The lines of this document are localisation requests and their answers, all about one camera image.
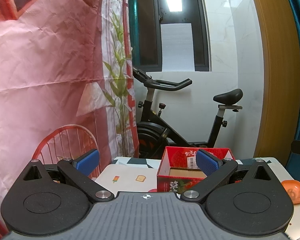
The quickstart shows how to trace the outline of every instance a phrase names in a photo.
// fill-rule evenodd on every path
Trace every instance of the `adjustment knob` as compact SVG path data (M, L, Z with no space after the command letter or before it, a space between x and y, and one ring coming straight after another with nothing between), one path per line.
M159 103L159 108L160 109L165 109L166 105L164 103Z

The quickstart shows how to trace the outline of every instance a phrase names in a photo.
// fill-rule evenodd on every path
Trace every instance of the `red box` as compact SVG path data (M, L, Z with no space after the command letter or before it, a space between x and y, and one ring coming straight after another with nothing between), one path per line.
M198 169L195 155L201 148L167 146L157 173L157 191L173 191L178 194L199 183L206 176ZM225 157L235 159L228 148L203 148L222 160Z

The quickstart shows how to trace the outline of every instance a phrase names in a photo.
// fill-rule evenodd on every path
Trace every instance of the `window pane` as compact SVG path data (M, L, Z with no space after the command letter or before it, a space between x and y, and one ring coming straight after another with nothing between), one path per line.
M160 24L191 23L194 64L204 66L204 45L198 0L159 0L159 11Z
M158 65L154 0L129 0L129 23L133 65Z

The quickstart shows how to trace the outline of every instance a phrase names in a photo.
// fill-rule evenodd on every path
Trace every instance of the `orange bowl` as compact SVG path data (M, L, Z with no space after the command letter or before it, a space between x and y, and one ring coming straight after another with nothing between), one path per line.
M294 179L284 180L282 186L288 193L293 204L300 203L300 182Z

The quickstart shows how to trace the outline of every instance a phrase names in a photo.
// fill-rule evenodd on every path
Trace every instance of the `white tiled wall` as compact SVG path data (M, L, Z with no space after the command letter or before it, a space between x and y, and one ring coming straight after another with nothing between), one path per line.
M256 146L263 103L264 66L260 26L253 0L229 0L237 45L238 87L243 110L236 117L232 150L251 158Z
M161 117L188 141L208 139L218 110L213 96L241 88L243 110L237 114L226 111L228 126L221 128L216 142L216 147L232 148L237 158L253 155L262 108L262 47L251 1L204 0L209 26L210 72L148 73L154 79L173 82L192 79L192 85L177 92L156 90L153 103L154 111L158 111L160 102L167 105ZM134 85L136 102L144 101L146 88L137 80ZM140 116L141 109L137 108L137 121Z

